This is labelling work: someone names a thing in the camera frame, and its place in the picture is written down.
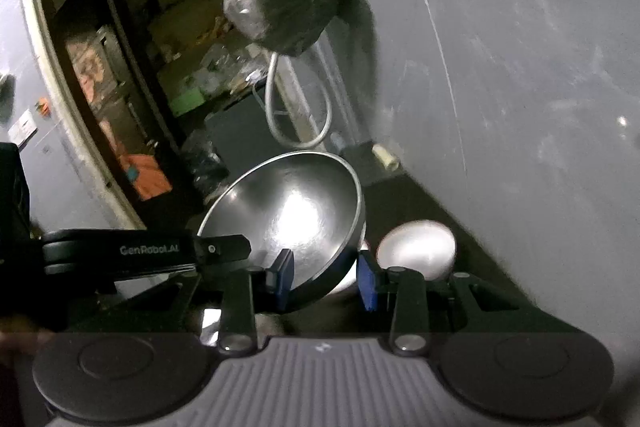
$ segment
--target stainless steel bowl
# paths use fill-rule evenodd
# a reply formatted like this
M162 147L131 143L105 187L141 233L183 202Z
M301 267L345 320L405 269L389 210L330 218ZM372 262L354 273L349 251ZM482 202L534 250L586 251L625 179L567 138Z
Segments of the stainless steel bowl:
M268 267L293 251L290 308L332 290L356 257L365 222L353 168L339 156L301 151L276 156L236 180L213 204L198 235L241 233L252 264Z

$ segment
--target door frame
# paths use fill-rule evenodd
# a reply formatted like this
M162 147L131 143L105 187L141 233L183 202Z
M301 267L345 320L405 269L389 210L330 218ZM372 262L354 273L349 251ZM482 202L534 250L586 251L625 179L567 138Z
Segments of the door frame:
M115 171L102 156L65 80L49 32L55 13L53 0L22 0L22 9L34 56L49 92L51 108L59 116L66 137L86 167L93 184L92 192L110 207L123 229L144 229L141 217L114 177Z
M101 9L101 12L104 12L105 7L97 8ZM51 28L49 36L51 38L51 43L53 45L56 58L63 72L63 82L66 84L66 88L68 89L68 92L71 94L71 97L74 100L76 109L82 117L82 122L89 132L91 139L95 143L95 146L98 149L101 158L107 164L111 176L123 191L124 195L127 197L127 200L132 204L133 208L135 208L137 205L133 202L138 199L136 191L131 183L128 182L125 173L122 171L122 167L118 163L115 153L113 152L113 150L111 150L109 142L100 129L98 121L95 118L91 107L86 101L85 95L80 87L80 83L76 78L76 73L74 71L71 58L68 56L64 47L64 42L59 35L59 29L57 28L59 21L57 15L60 13L60 11L61 10L58 10L55 15L49 20Z
M143 229L145 225L127 199L122 188L114 179L109 166L87 129L78 106L65 81L63 69L53 47L49 33L49 20L55 13L53 0L21 0L24 18L33 55L50 96L50 107L60 118L66 138L76 155L83 163L88 181L93 185L92 192L107 204L123 229ZM121 35L118 14L115 13L116 30ZM124 50L129 53L128 41L123 40ZM136 64L132 64L134 73L139 77ZM292 123L300 139L307 140L316 136L318 126L311 115L308 102L288 57L282 57L275 78L289 114L294 116Z

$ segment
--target doorway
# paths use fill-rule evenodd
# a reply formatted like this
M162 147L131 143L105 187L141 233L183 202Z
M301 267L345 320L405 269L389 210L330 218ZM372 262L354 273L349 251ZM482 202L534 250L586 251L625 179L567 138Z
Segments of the doorway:
M183 228L202 201L140 93L107 0L66 0L51 37L84 123L145 225Z
M171 128L178 128L181 158L206 203L226 182L287 152L266 126L266 57L226 19L223 0L113 0L113 5L149 90L177 124ZM295 136L287 113L281 113L281 126ZM213 155L228 172L219 185ZM201 175L206 163L212 180Z

